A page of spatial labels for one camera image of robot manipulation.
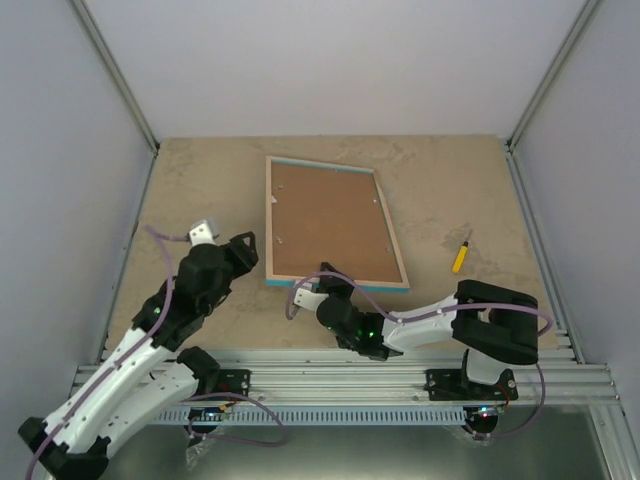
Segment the yellow handled screwdriver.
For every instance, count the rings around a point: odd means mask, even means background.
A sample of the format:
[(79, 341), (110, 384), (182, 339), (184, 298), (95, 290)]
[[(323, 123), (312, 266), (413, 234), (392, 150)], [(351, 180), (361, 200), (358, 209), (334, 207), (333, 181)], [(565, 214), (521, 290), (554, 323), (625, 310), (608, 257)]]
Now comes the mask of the yellow handled screwdriver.
[(458, 250), (458, 253), (454, 259), (454, 262), (452, 264), (451, 267), (451, 272), (454, 274), (457, 274), (460, 272), (462, 265), (464, 264), (468, 249), (469, 249), (469, 244), (470, 244), (470, 239), (472, 236), (472, 232), (469, 232), (467, 237), (465, 238), (465, 240), (462, 242), (462, 244), (460, 245), (460, 248)]

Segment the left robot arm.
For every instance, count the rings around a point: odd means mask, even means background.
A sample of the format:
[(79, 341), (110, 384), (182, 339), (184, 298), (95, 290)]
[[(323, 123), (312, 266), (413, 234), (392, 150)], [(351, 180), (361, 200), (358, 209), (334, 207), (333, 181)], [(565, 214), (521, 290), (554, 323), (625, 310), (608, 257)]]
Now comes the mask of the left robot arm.
[(253, 232), (218, 244), (208, 223), (184, 236), (190, 245), (177, 267), (134, 316), (111, 356), (60, 407), (29, 417), (18, 434), (31, 450), (25, 476), (42, 466), (55, 479), (97, 479), (109, 460), (165, 408), (191, 398), (235, 396), (220, 386), (221, 367), (183, 343), (229, 296), (234, 280), (258, 263)]

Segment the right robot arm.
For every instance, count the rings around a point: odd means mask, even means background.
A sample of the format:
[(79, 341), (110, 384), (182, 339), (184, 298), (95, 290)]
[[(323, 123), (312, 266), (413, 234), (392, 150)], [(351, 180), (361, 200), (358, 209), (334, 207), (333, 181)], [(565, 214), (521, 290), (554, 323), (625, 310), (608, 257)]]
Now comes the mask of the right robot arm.
[(405, 312), (362, 311), (351, 296), (347, 276), (323, 262), (317, 292), (326, 297), (315, 310), (318, 322), (337, 345), (371, 360), (386, 361), (419, 347), (456, 340), (467, 348), (459, 387), (471, 399), (491, 392), (509, 365), (538, 362), (535, 297), (484, 283), (462, 280), (442, 301)]

